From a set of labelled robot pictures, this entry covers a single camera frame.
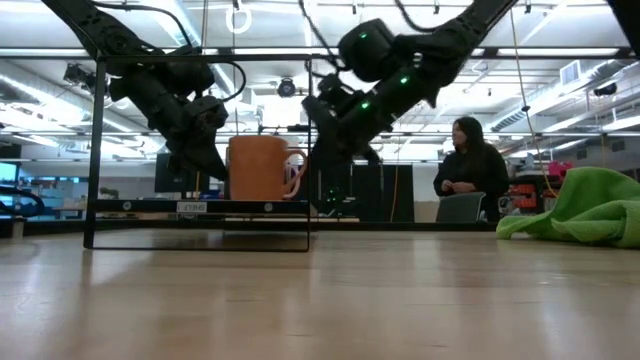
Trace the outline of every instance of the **gray chair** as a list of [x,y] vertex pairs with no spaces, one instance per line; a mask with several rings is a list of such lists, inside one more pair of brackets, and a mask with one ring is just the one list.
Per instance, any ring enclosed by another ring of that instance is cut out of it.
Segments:
[[483,192],[456,194],[440,200],[436,222],[447,224],[475,224],[480,222]]

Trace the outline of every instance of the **coffee mug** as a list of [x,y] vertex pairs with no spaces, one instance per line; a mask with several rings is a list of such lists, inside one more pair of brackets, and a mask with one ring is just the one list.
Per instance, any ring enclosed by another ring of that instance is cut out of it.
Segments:
[[[275,136],[234,136],[229,140],[231,200],[280,201],[291,199],[300,188],[307,170],[302,150],[287,150],[287,141]],[[304,163],[285,184],[287,159],[300,155]]]

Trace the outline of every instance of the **black jacket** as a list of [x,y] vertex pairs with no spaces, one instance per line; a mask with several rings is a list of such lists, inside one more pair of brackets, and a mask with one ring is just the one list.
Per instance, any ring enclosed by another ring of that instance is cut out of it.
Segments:
[[496,222],[500,219],[498,199],[509,190],[509,175],[502,155],[493,146],[485,145],[483,159],[484,171],[473,171],[469,162],[474,161],[474,157],[470,154],[449,154],[440,165],[433,186],[438,196],[449,196],[455,193],[442,191],[445,180],[472,183],[478,191],[487,194],[482,209],[490,222]]

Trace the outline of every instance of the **green cloth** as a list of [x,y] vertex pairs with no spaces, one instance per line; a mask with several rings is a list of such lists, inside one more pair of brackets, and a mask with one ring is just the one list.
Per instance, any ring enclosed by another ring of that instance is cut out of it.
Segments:
[[496,232],[501,239],[523,232],[541,240],[640,248],[640,183],[604,168],[569,170],[553,210],[505,217]]

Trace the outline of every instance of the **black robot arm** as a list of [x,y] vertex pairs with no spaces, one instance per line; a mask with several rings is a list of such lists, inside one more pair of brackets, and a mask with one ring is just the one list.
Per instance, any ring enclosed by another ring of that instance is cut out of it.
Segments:
[[[73,30],[82,46],[96,60],[100,56],[113,55],[165,55],[164,51],[141,40],[98,7],[155,10],[172,16],[163,10],[91,0],[42,2]],[[189,44],[167,55],[201,53],[202,49]],[[228,113],[220,99],[202,96],[215,83],[207,64],[109,63],[107,73],[118,77],[113,78],[109,85],[113,101],[127,97],[136,105],[147,118],[148,127],[157,129],[167,140],[167,148],[174,155],[174,164],[202,171],[220,180],[227,179],[227,169],[215,147],[215,136],[217,129],[224,126]],[[194,92],[196,99],[190,101],[187,96]]]
[[[456,79],[473,50],[516,3],[475,0],[456,18],[419,35],[394,36],[380,19],[347,33],[338,43],[344,67],[324,76],[319,95],[302,102],[318,129],[312,164],[327,169],[350,163],[354,156],[370,156],[369,142],[383,131],[392,131],[394,122],[420,101],[436,107],[440,89]],[[609,4],[638,53],[635,3],[609,0]],[[362,81],[377,84],[367,93],[353,90],[338,77],[346,70]]]

